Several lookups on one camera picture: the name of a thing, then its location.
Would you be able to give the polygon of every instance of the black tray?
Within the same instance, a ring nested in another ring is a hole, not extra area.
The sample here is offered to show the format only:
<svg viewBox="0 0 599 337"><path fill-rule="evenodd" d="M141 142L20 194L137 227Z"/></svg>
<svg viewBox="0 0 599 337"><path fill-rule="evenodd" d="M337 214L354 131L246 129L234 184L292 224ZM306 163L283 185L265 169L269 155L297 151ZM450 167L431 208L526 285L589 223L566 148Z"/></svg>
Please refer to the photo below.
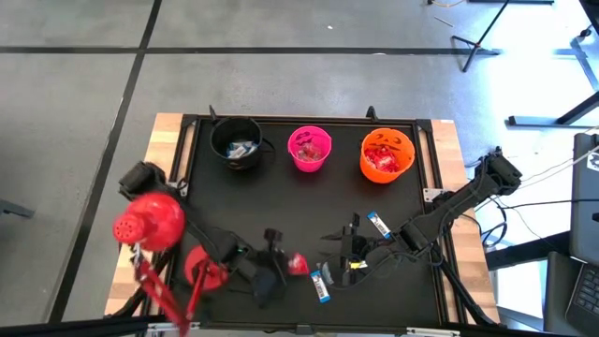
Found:
<svg viewBox="0 0 599 337"><path fill-rule="evenodd" d="M338 242L322 242L319 238L348 224L353 212L362 216L360 234L380 236L366 218L367 213L377 211L390 227L395 227L426 211L422 201L426 177L416 121L373 124L367 119L255 119L275 150L265 146L267 152L258 167L238 172L226 168L213 154L210 117L183 118L184 125L196 128L185 180L187 201L198 210L200 221L233 230L256 249L266 244L262 239L264 229L277 228L284 233L282 248L305 255L311 270L315 270L316 262L325 258L320 252L339 252ZM332 152L316 173L298 171L286 150L288 137L302 125L322 127L333 139ZM361 140L378 127L401 130L416 147L414 165L390 184L371 183L359 170ZM178 152L183 147L184 134ZM179 161L180 156L176 155L173 171L178 171ZM190 287L183 276L184 257L198 244L196 238L186 233L170 264L167 281L179 303L187 303L190 297ZM406 261L387 278L373 277L347 291L329 290L331 300L322 304L312 281L297 277L289 281L283 297L258 309L245 293L249 285L239 275L233 275L227 286L212 293L209 298L213 300L203 301L201 307L210 313L209 328L296 331L308 326L314 330L389 333L409 326L436 326L446 320L446 299L440 280L437 269Z"/></svg>

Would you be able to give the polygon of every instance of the wooden table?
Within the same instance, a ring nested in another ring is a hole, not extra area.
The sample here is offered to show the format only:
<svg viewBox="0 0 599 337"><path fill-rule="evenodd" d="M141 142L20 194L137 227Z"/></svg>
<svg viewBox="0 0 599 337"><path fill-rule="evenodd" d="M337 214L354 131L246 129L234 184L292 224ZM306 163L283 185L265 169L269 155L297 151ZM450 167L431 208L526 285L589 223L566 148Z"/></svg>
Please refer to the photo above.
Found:
<svg viewBox="0 0 599 337"><path fill-rule="evenodd" d="M163 169L167 177L170 174L182 118L183 115L181 113L158 113L156 115L152 135L150 136L150 143L148 144L148 151L144 158L145 161L153 162ZM458 190L468 183L468 180L466 179L466 171L461 157L456 126L453 121L447 120L434 120L431 123L443 188ZM191 138L185 137L186 142L183 145L180 177L183 176L186 167L191 147ZM420 132L420 142L424 155L423 161L427 181L432 182L432 164L428 155L429 144L424 131ZM471 216L475 215L472 210L468 214ZM455 221L451 232L461 281L485 313L495 322L499 322L487 262L476 224L471 220L461 217ZM129 262L130 257L131 253L128 249L121 250L112 279L109 298L106 303L106 314L112 314L119 310L138 287L133 279L133 269ZM445 277L444 284L449 319L452 322L457 322L458 316L453 292L451 285Z"/></svg>

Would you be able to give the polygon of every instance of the black bucket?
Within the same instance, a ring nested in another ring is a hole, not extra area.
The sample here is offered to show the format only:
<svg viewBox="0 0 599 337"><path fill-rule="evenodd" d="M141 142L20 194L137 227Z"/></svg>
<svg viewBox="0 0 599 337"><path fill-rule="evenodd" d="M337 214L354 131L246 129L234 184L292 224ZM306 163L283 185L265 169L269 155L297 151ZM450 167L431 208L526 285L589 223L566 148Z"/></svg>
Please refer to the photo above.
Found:
<svg viewBox="0 0 599 337"><path fill-rule="evenodd" d="M249 117L227 117L217 122L216 114L211 107L212 120L216 125L210 134L210 146L230 169L242 170L254 167L262 153L262 129L255 120ZM257 149L239 158L228 158L226 150L232 142L251 141Z"/></svg>

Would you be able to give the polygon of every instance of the orange bucket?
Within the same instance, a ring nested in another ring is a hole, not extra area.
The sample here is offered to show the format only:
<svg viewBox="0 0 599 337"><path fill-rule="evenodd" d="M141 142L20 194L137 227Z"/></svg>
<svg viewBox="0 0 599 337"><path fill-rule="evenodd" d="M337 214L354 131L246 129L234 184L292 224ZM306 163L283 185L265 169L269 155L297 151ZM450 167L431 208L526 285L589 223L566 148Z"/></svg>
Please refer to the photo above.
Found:
<svg viewBox="0 0 599 337"><path fill-rule="evenodd" d="M364 151L386 145L397 158L400 170L394 173L383 172L368 163ZM414 144L401 131L390 128L377 128L362 141L359 155L359 167L366 178L375 183L391 183L414 163L416 150Z"/></svg>

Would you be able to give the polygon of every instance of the pink bucket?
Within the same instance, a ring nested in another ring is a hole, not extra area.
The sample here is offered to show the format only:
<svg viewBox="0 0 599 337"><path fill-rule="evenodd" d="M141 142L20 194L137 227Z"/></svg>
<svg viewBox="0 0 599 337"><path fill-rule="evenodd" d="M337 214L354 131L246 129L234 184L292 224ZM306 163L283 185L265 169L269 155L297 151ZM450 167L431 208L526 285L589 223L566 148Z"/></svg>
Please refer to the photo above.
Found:
<svg viewBox="0 0 599 337"><path fill-rule="evenodd" d="M305 143L312 143L314 147L320 150L322 157L315 161L303 161L298 158L298 152ZM330 154L332 148L332 139L325 130L316 126L302 126L295 130L287 142L287 150L293 156L293 162L299 170L304 172L315 172L322 167L323 163Z"/></svg>

